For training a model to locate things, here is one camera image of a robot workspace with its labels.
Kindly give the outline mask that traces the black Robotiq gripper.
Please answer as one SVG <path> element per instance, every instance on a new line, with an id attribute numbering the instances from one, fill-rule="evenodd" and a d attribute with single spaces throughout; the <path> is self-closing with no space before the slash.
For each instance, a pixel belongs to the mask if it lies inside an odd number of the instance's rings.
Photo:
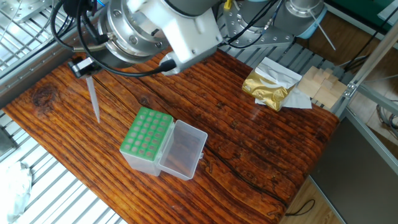
<path id="1" fill-rule="evenodd" d="M 146 61 L 146 57 L 137 57 L 132 55 L 119 58 L 106 49 L 93 52 L 93 56 L 103 64 L 115 68 L 128 68 L 134 64 L 144 63 Z M 75 58 L 69 61 L 67 65 L 76 78 L 96 75 L 102 71 L 102 68 L 90 57 L 85 59 L 81 57 Z"/>

